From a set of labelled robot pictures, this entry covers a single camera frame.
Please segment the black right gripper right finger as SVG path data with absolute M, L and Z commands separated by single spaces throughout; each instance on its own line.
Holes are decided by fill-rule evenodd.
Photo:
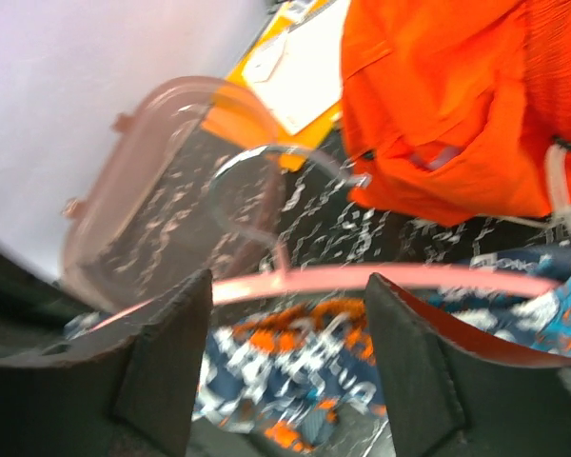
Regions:
M 519 346 L 379 274 L 365 309 L 399 456 L 571 456 L 571 358 Z

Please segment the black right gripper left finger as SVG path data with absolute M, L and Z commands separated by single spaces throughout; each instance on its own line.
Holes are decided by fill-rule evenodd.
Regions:
M 0 356 L 0 456 L 183 456 L 213 307 L 198 271 L 47 348 Z

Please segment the blue patterned shorts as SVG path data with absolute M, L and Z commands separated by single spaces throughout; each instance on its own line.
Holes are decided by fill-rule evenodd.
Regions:
M 387 280 L 499 339 L 571 358 L 571 248 L 549 246 L 516 259 L 496 253 L 484 269 L 560 285 L 520 297 L 480 288 L 403 288 Z M 299 453 L 325 440 L 341 404 L 388 419 L 364 298 L 299 305 L 212 330 L 193 417 L 234 432 L 262 430 Z

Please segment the pink clothes hanger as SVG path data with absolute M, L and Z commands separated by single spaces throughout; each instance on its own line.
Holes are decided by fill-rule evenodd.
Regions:
M 276 235 L 229 220 L 219 206 L 222 180 L 236 167 L 245 161 L 267 158 L 278 153 L 288 157 L 303 156 L 326 175 L 349 187 L 363 187 L 370 181 L 367 175 L 351 174 L 339 168 L 320 150 L 292 145 L 262 145 L 244 150 L 225 161 L 208 180 L 207 204 L 210 214 L 221 228 L 237 232 L 270 249 L 274 270 L 214 281 L 212 297 L 216 307 L 290 294 L 361 290 L 374 274 L 390 279 L 403 288 L 480 288 L 520 297 L 537 297 L 560 285 L 558 281 L 513 271 L 470 269 L 445 264 L 362 263 L 294 268 L 290 264 L 285 244 Z

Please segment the orange shorts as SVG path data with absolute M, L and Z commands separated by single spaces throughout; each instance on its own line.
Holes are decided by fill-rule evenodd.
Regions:
M 341 49 L 358 205 L 571 227 L 571 1 L 354 1 Z

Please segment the clear pink plastic bin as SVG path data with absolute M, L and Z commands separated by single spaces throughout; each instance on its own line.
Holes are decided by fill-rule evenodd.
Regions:
M 215 223 L 207 202 L 215 171 L 277 139 L 263 104 L 228 81 L 166 81 L 131 114 L 89 193 L 68 202 L 63 287 L 118 311 L 175 286 L 200 268 L 216 279 L 253 272 L 266 249 Z

